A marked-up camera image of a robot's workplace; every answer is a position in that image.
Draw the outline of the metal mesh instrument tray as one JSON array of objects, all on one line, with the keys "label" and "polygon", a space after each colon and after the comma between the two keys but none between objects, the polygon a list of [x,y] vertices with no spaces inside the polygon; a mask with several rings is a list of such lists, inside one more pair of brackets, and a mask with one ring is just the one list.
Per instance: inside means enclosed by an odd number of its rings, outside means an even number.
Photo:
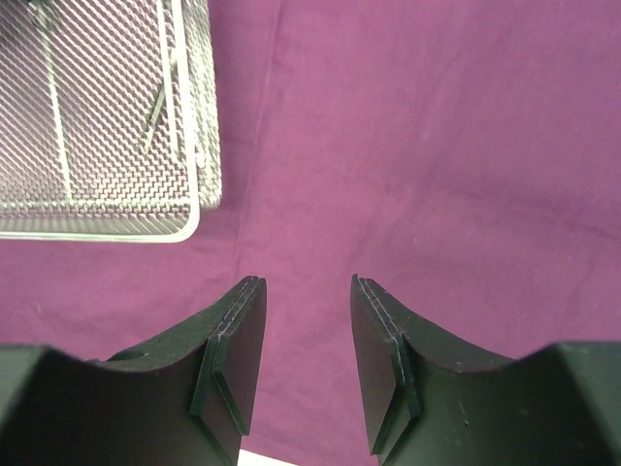
[{"label": "metal mesh instrument tray", "polygon": [[2,3],[3,238],[180,243],[221,198],[206,2]]}]

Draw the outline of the purple surgical wrap cloth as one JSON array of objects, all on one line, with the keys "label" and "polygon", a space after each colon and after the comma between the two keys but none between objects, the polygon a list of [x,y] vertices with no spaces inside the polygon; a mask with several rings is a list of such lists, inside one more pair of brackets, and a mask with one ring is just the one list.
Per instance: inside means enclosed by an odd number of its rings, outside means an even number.
[{"label": "purple surgical wrap cloth", "polygon": [[244,448],[370,465],[349,287],[518,357],[620,337],[616,1],[213,1],[223,197],[180,244],[5,241],[1,339],[108,358],[268,283]]}]

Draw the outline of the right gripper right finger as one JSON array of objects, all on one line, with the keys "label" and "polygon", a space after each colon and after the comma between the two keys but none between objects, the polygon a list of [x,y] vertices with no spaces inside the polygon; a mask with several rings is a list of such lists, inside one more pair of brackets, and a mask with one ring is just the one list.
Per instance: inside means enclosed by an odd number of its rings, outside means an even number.
[{"label": "right gripper right finger", "polygon": [[354,275],[350,320],[370,454],[391,464],[422,419],[423,368],[496,369],[506,356],[481,348],[415,313],[378,282]]}]

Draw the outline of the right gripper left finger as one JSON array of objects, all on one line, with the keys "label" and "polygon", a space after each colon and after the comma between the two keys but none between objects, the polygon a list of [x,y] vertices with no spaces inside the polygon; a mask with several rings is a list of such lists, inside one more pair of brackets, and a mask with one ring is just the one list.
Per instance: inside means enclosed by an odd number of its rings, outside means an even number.
[{"label": "right gripper left finger", "polygon": [[250,430],[267,283],[245,277],[215,303],[105,362],[120,377],[107,465],[234,465]]}]

